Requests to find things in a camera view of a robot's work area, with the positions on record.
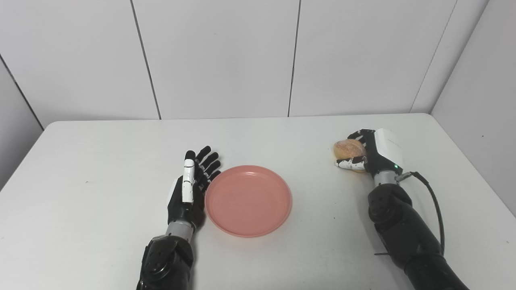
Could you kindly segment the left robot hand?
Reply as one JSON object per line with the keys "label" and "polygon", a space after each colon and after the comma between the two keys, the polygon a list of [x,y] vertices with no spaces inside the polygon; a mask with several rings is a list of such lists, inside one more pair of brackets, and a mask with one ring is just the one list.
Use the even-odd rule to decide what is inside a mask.
{"label": "left robot hand", "polygon": [[198,153],[185,154],[183,174],[172,188],[167,206],[167,223],[186,222],[196,231],[205,222],[205,195],[214,179],[221,174],[218,152],[206,146]]}

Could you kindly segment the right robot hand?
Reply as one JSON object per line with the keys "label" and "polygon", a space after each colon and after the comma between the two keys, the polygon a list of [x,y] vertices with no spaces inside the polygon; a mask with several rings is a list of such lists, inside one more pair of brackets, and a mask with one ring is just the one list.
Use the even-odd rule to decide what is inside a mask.
{"label": "right robot hand", "polygon": [[400,176],[404,169],[402,148],[393,131],[363,128],[334,145],[335,165],[341,169],[364,171],[375,177],[383,171]]}

